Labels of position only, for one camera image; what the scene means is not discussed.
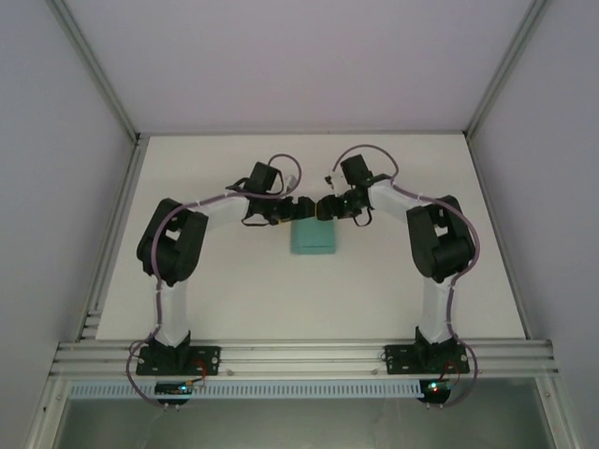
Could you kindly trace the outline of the aluminium side rail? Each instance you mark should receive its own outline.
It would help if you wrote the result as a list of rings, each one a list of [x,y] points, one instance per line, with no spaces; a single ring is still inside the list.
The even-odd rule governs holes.
[[[150,137],[147,134],[137,135],[137,140],[131,148],[117,195],[110,209],[108,224],[101,240],[101,246],[95,260],[93,276],[82,303],[80,318],[73,334],[73,341],[79,342],[84,334],[88,317],[99,309],[100,302],[109,283],[111,265],[121,231],[124,229],[126,214],[130,200],[135,192],[136,182],[143,164]]]

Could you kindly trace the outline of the aluminium mounting rail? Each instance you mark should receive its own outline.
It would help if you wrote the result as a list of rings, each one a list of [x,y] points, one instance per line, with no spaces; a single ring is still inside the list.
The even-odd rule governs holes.
[[[222,340],[220,379],[369,379],[387,375],[384,340]],[[483,378],[555,376],[548,340],[474,339],[468,344]],[[125,340],[61,343],[50,376],[123,379]]]

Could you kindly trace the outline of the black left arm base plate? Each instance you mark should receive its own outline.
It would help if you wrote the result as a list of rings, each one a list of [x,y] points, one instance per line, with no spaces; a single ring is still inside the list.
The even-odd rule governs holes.
[[[138,376],[216,376],[219,372],[219,346],[145,346],[140,350]]]

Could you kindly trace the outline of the teal cloth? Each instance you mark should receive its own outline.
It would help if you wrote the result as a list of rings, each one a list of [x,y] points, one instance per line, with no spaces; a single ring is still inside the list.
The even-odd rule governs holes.
[[[290,250],[295,255],[330,255],[337,250],[334,221],[306,218],[291,224]]]

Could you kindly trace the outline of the aluminium frame post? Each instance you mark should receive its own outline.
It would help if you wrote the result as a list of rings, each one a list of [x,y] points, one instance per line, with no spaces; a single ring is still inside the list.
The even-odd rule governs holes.
[[[530,0],[516,31],[510,38],[499,64],[477,103],[470,121],[463,130],[467,142],[475,139],[480,131],[552,2],[553,0]]]
[[[83,68],[101,95],[105,105],[108,107],[129,140],[131,142],[137,142],[139,140],[139,132],[129,118],[123,103],[110,83],[105,70],[95,56],[88,39],[82,32],[66,0],[44,0],[44,2],[65,34],[72,49],[80,59]]]

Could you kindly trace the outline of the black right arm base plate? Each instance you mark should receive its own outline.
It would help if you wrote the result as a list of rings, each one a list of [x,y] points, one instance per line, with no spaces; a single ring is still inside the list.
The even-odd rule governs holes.
[[[384,348],[387,373],[467,374],[471,372],[466,349],[450,341],[448,344],[394,344]]]

